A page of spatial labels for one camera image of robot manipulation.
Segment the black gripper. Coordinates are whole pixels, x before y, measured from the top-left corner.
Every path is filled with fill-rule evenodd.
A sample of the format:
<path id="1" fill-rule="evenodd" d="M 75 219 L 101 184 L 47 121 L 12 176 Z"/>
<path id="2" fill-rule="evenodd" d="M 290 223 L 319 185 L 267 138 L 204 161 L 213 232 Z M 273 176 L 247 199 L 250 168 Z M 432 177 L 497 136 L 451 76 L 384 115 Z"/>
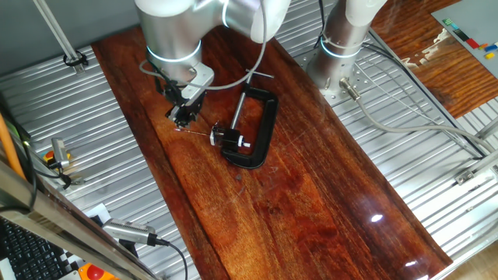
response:
<path id="1" fill-rule="evenodd" d="M 198 96 L 192 104 L 187 105 L 181 92 L 186 88 L 178 82 L 164 83 L 160 79 L 155 80 L 156 91 L 163 96 L 173 107 L 166 113 L 166 117 L 175 123 L 178 128 L 189 127 L 191 122 L 197 121 L 198 113 L 202 108 L 205 92 Z"/>

